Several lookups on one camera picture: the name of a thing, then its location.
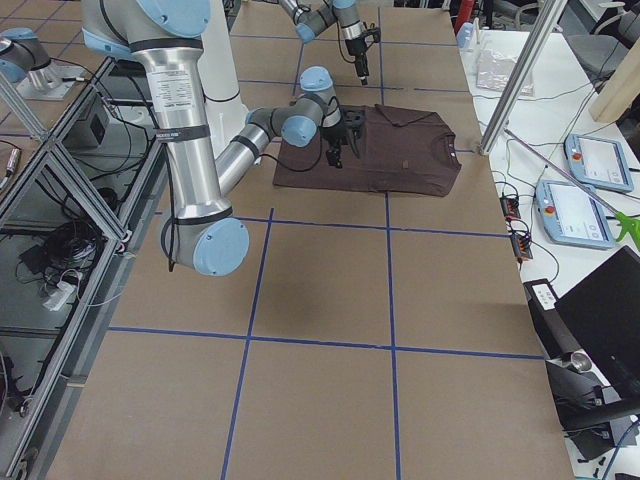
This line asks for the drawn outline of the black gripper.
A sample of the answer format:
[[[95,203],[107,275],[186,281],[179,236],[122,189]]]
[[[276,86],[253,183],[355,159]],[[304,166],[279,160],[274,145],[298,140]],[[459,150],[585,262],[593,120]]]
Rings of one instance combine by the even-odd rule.
[[[368,84],[369,76],[361,76],[369,74],[368,61],[366,56],[368,47],[365,39],[363,37],[347,39],[346,47],[348,53],[353,57],[356,74],[358,75],[360,83]]]
[[[322,128],[322,138],[327,141],[328,148],[325,153],[329,165],[342,168],[341,147],[347,143],[347,129],[343,124],[335,124]]]

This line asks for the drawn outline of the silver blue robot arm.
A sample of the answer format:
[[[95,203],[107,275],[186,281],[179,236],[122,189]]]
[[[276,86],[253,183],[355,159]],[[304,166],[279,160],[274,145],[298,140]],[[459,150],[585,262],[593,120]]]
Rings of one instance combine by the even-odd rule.
[[[367,51],[370,44],[380,42],[380,29],[374,25],[370,28],[361,20],[355,1],[324,1],[323,5],[313,10],[309,5],[299,1],[280,0],[276,2],[291,18],[300,40],[307,44],[320,34],[336,25],[338,32],[344,37],[344,44],[352,60],[343,59],[354,65],[356,76],[362,85],[368,84],[369,69]]]
[[[295,147],[318,132],[333,132],[341,111],[329,71],[312,66],[300,77],[301,95],[285,107],[250,112],[242,129],[216,154],[199,61],[210,53],[203,36],[214,28],[208,1],[84,1],[86,46],[114,59],[140,63],[168,150],[172,210],[160,232],[168,259],[201,275],[237,269],[249,232],[233,215],[227,194],[276,137]]]

